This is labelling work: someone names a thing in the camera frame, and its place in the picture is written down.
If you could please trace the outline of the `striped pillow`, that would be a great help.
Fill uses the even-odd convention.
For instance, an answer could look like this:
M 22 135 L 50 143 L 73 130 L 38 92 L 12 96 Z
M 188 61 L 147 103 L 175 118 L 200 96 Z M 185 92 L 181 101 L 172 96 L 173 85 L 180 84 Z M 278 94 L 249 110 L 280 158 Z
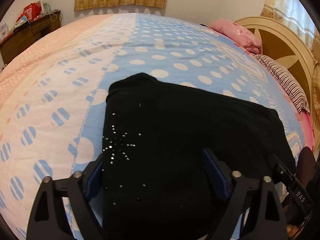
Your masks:
M 306 111 L 310 113 L 309 103 L 304 90 L 293 75 L 281 64 L 271 57 L 263 54 L 253 54 L 253 57 L 263 65 L 276 79 L 285 93 L 289 96 L 298 113 Z

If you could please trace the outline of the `black pants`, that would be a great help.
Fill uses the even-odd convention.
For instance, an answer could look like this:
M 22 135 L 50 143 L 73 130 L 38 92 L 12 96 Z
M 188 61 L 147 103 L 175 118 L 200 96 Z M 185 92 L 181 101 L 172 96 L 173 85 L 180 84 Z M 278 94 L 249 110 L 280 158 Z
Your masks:
M 103 238 L 199 239 L 227 205 L 214 154 L 247 178 L 296 162 L 274 109 L 140 73 L 110 85 L 103 130 Z

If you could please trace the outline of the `patterned bed sheet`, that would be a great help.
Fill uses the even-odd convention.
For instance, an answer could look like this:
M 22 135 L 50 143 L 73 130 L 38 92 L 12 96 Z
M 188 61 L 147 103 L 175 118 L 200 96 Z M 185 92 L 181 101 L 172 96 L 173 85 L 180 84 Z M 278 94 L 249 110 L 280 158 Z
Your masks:
M 314 145 L 309 116 L 224 35 L 156 15 L 84 18 L 1 72 L 1 216 L 18 239 L 43 178 L 66 178 L 98 157 L 108 88 L 137 73 L 275 109 L 294 156 Z

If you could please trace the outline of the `white greeting card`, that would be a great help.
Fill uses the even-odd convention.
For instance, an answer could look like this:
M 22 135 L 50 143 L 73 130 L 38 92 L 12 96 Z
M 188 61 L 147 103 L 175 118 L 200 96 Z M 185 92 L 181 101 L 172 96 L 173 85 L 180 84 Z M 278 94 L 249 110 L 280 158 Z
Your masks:
M 5 23 L 0 27 L 0 38 L 4 39 L 8 35 L 8 25 Z

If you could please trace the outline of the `red gift box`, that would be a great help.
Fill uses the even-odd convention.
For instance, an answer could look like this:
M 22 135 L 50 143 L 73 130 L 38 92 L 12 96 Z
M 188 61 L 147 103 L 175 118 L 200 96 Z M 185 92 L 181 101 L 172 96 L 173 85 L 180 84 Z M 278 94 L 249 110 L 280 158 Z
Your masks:
M 41 2 L 38 1 L 37 3 L 30 3 L 27 5 L 20 16 L 17 18 L 16 22 L 21 20 L 23 16 L 27 18 L 28 21 L 33 21 L 37 16 L 39 16 L 42 12 Z

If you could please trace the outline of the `brown wooden desk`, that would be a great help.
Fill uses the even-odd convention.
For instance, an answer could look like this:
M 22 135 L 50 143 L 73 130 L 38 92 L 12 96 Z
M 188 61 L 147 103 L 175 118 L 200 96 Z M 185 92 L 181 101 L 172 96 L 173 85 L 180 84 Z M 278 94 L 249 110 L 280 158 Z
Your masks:
M 1 41 L 1 56 L 4 64 L 9 64 L 37 40 L 59 29 L 61 21 L 61 11 L 53 10 L 31 23 L 26 22 L 16 28 Z

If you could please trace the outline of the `side window curtain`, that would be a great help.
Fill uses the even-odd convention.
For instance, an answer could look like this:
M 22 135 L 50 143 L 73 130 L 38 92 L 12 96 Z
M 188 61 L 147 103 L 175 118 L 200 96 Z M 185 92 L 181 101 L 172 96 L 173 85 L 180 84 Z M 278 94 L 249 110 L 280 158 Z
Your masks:
M 319 32 L 299 0 L 265 0 L 260 15 L 287 26 L 319 58 Z

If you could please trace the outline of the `cream wooden headboard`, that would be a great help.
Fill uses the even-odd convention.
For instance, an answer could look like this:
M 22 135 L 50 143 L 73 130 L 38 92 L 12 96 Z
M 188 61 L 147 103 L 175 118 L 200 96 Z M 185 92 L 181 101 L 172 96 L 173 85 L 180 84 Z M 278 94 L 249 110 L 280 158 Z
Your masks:
M 288 27 L 274 19 L 253 16 L 236 21 L 251 31 L 263 43 L 263 54 L 286 67 L 303 88 L 310 107 L 315 137 L 314 152 L 319 148 L 319 118 L 313 101 L 313 71 L 316 59 L 309 48 Z

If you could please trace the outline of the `pink floral pillow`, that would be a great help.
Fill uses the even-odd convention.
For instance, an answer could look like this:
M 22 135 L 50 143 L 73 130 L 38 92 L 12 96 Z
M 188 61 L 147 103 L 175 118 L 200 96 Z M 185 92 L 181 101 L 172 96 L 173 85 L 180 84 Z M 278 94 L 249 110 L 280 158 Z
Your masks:
M 263 43 L 251 31 L 230 20 L 219 19 L 213 22 L 210 29 L 221 33 L 253 54 L 263 52 Z

